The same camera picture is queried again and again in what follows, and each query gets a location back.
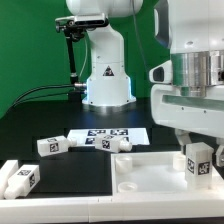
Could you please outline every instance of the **green backdrop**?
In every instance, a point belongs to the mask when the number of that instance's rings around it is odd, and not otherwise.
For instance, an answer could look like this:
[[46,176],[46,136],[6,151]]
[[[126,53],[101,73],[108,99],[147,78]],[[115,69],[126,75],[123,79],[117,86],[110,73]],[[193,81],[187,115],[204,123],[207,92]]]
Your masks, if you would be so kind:
[[[137,15],[148,68],[169,58],[169,51],[154,39],[153,6],[156,2],[144,0]],[[0,1],[0,116],[14,99],[31,88],[69,83],[65,39],[63,34],[56,33],[54,22],[55,18],[67,15],[70,13],[65,0]],[[125,39],[125,70],[132,80],[133,95],[149,97],[151,84],[137,45],[133,17],[111,19],[110,22]],[[85,56],[83,40],[74,45],[74,51],[80,71]],[[89,56],[82,80],[85,81],[90,73]]]

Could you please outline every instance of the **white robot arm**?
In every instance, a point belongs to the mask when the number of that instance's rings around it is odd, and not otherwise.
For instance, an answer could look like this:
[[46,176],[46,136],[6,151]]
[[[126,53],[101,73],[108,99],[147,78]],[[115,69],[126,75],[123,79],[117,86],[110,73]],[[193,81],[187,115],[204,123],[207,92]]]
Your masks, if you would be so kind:
[[[87,97],[83,104],[92,110],[108,112],[135,102],[124,69],[123,37],[108,22],[109,17],[133,14],[132,0],[67,0],[66,3],[74,16],[56,22],[68,20],[74,29],[87,31],[91,43],[92,74],[86,83]],[[143,0],[133,3],[137,13]]]
[[155,35],[171,54],[150,71],[157,83],[151,92],[156,123],[224,138],[223,7],[223,0],[159,0],[155,6]]

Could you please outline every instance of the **black table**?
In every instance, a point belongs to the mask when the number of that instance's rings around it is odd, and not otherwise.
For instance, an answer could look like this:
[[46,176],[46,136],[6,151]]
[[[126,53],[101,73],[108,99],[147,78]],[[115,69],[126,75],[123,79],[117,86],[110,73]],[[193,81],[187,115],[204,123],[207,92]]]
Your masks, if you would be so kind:
[[[5,160],[39,164],[41,182],[27,198],[106,196],[112,194],[110,153],[71,148],[68,153],[41,158],[36,141],[65,135],[71,129],[146,128],[150,145],[132,152],[180,150],[174,130],[158,126],[151,117],[150,100],[139,99],[135,109],[102,115],[83,110],[74,101],[39,101],[18,105],[0,120],[0,166]],[[216,147],[215,139],[191,134],[192,141]],[[223,223],[222,218],[133,221],[130,223]]]

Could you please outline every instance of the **qr code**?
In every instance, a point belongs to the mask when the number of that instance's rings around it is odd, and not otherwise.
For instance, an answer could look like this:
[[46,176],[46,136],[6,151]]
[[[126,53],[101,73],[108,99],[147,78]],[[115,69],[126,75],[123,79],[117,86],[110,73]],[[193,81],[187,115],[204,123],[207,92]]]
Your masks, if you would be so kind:
[[98,134],[105,134],[106,130],[89,130],[88,136],[97,136]]
[[110,140],[110,139],[114,138],[114,136],[112,136],[112,135],[106,135],[104,138]]
[[31,170],[21,170],[17,175],[19,176],[28,176]]
[[102,141],[103,149],[110,149],[110,142],[107,140]]
[[50,144],[50,152],[58,152],[59,146],[58,143]]
[[32,187],[35,184],[35,176],[34,174],[30,177],[30,187]]
[[95,138],[87,138],[85,144],[93,145],[95,143]]
[[187,160],[187,169],[194,174],[195,164],[194,162],[188,158]]
[[209,172],[210,172],[210,162],[198,164],[198,175],[209,174]]
[[47,139],[47,141],[48,141],[48,142],[56,142],[57,139],[56,139],[56,138],[49,138],[49,139]]
[[128,129],[117,129],[117,130],[111,130],[111,135],[128,135]]

